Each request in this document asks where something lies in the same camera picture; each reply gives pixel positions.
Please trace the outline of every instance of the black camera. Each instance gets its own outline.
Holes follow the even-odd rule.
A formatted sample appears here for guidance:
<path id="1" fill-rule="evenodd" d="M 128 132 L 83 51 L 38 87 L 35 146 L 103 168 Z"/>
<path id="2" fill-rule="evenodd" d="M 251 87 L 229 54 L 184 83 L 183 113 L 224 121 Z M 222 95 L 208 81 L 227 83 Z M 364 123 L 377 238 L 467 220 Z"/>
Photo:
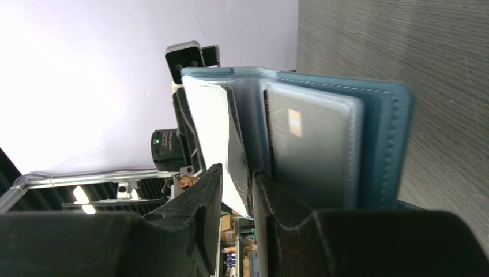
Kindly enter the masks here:
<path id="1" fill-rule="evenodd" d="M 200 48 L 196 41 L 168 46 L 166 59 L 175 84 L 182 83 L 180 71 L 186 67 L 219 66 L 219 50 L 215 45 Z"/>

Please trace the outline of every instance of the gray fabric surface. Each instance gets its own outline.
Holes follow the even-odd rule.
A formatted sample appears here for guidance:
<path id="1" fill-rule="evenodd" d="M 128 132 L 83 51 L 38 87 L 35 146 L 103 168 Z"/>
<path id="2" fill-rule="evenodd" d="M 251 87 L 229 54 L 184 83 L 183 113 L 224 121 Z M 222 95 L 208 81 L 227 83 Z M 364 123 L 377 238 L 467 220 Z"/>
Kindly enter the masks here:
<path id="1" fill-rule="evenodd" d="M 300 0 L 298 72 L 416 94 L 400 199 L 454 212 L 489 253 L 489 2 Z"/>

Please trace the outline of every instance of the ceiling light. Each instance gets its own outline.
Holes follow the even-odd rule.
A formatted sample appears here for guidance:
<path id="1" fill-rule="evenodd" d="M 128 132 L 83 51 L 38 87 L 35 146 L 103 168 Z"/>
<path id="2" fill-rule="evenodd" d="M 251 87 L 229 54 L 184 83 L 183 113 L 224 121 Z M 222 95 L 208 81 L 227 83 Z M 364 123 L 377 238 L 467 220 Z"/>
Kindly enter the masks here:
<path id="1" fill-rule="evenodd" d="M 81 209 L 87 214 L 95 214 L 95 208 L 92 205 L 82 205 Z"/>
<path id="2" fill-rule="evenodd" d="M 88 200 L 88 196 L 86 196 L 81 186 L 77 186 L 73 190 L 73 195 L 75 195 L 75 198 L 77 200 L 75 204 L 88 204 L 90 202 L 90 200 Z"/>

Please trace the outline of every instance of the white paper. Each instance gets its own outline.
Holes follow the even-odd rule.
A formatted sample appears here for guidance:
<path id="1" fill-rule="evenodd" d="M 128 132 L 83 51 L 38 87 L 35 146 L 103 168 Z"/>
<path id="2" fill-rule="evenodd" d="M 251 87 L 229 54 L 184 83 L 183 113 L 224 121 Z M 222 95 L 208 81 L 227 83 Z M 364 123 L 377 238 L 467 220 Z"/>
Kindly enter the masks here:
<path id="1" fill-rule="evenodd" d="M 226 90 L 189 77 L 183 78 L 183 85 L 204 162 L 207 167 L 216 163 L 223 165 L 223 203 L 249 218 L 228 167 L 229 120 L 231 119 Z"/>

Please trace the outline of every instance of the wallet stitching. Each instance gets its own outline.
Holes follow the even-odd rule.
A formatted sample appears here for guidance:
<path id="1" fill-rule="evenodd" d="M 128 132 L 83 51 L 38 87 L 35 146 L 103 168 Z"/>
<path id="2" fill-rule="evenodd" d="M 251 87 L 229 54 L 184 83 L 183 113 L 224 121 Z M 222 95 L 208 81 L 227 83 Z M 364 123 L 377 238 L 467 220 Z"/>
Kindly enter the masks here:
<path id="1" fill-rule="evenodd" d="M 348 173 L 348 177 L 349 177 L 348 179 L 349 179 L 350 188 L 349 188 L 349 191 L 348 191 L 348 193 L 349 193 L 348 198 L 349 199 L 352 199 L 353 198 L 354 181 L 356 181 L 356 183 L 358 184 L 359 175 L 360 175 L 360 174 L 357 174 L 356 180 L 353 180 L 353 172 L 354 172 L 354 170 L 358 170 L 359 164 L 360 164 L 360 159 L 358 158 L 357 159 L 357 163 L 355 165 L 355 168 L 353 168 L 353 153 L 354 153 L 354 151 L 356 149 L 358 150 L 358 146 L 357 146 L 357 143 L 355 141 L 356 117 L 354 116 L 353 113 L 350 113 L 350 125 L 352 127 L 349 128 L 350 129 L 349 130 L 350 131 L 349 132 L 349 135 L 350 135 L 350 142 L 351 142 L 350 145 L 351 146 L 350 146 L 349 153 L 348 153 L 348 159 L 350 160 L 349 161 L 349 164 L 350 164 L 350 166 L 349 166 L 349 173 Z M 357 207 L 357 204 L 358 204 L 358 198 L 355 199 L 355 202 L 356 203 L 355 203 L 354 207 L 356 208 Z"/>
<path id="2" fill-rule="evenodd" d="M 211 73 L 211 72 L 196 72 L 197 74 L 205 74 L 205 75 L 232 75 L 232 74 L 260 74 L 259 72 L 216 72 L 216 73 Z M 381 204 L 379 205 L 379 208 L 383 208 L 384 202 L 385 202 L 385 194 L 387 190 L 387 179 L 389 178 L 389 173 L 390 173 L 390 163 L 392 160 L 392 149 L 394 148 L 394 137 L 396 134 L 396 125 L 397 123 L 397 116 L 398 116 L 398 101 L 395 96 L 391 94 L 390 91 L 383 91 L 381 89 L 371 89 L 371 88 L 360 88 L 360 87 L 346 87 L 342 85 L 334 85 L 334 84 L 327 84 L 327 83 L 315 83 L 315 82 L 309 82 L 309 81 L 299 81 L 299 80 L 293 80 L 289 78 L 278 78 L 279 80 L 283 81 L 290 81 L 290 82 L 295 82 L 295 83 L 304 83 L 304 84 L 311 84 L 311 85 L 321 85 L 324 87 L 332 87 L 332 88 L 342 88 L 342 89 L 351 89 L 351 90 L 360 90 L 360 91 L 373 91 L 373 92 L 381 92 L 381 93 L 387 93 L 390 94 L 390 99 L 393 102 L 392 105 L 392 116 L 390 119 L 390 128 L 389 128 L 389 141 L 388 141 L 388 148 L 387 148 L 387 154 L 385 155 L 385 163 L 384 163 L 384 168 L 383 168 L 383 177 L 382 177 L 382 190 L 381 190 Z"/>

